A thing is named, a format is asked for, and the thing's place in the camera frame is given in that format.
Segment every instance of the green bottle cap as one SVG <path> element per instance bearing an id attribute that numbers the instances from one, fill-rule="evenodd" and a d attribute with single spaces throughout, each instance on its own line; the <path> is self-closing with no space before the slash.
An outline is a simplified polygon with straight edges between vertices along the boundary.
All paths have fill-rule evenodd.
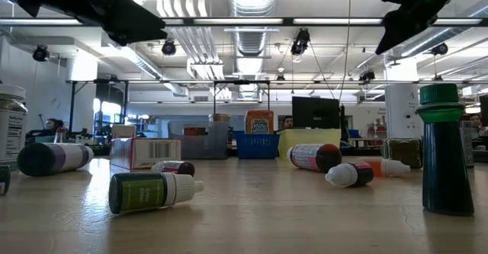
<path id="1" fill-rule="evenodd" d="M 458 101 L 458 87 L 453 83 L 427 85 L 420 89 L 420 104 Z"/>

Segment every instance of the yellow box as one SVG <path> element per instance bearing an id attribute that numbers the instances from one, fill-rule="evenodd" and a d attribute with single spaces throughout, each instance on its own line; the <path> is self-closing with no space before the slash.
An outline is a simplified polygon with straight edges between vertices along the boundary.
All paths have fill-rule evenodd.
<path id="1" fill-rule="evenodd" d="M 286 129 L 280 136 L 280 157 L 287 156 L 288 150 L 297 144 L 330 143 L 340 148 L 340 129 Z"/>

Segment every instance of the blue basket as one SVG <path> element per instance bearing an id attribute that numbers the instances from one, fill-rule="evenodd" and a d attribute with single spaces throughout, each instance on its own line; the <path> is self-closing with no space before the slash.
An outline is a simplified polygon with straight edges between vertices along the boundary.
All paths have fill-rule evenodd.
<path id="1" fill-rule="evenodd" d="M 278 156 L 280 135 L 236 134 L 239 159 L 274 159 Z"/>

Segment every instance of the jar lid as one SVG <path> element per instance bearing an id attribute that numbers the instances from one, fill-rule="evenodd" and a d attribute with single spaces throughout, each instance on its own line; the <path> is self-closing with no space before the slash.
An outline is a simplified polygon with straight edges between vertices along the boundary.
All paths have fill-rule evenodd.
<path id="1" fill-rule="evenodd" d="M 427 85 L 420 89 L 420 104 L 458 101 L 458 87 L 454 83 Z"/>
<path id="2" fill-rule="evenodd" d="M 25 89 L 13 85 L 0 84 L 0 95 L 13 95 L 25 99 Z"/>

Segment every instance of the green dropper bottle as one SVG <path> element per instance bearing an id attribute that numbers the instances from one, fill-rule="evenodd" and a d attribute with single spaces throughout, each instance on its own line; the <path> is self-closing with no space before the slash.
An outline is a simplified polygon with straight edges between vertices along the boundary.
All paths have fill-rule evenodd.
<path id="1" fill-rule="evenodd" d="M 422 204 L 427 211 L 458 216 L 474 213 L 470 184 L 463 160 L 459 103 L 455 84 L 420 89 L 417 112 L 424 121 L 424 177 Z"/>

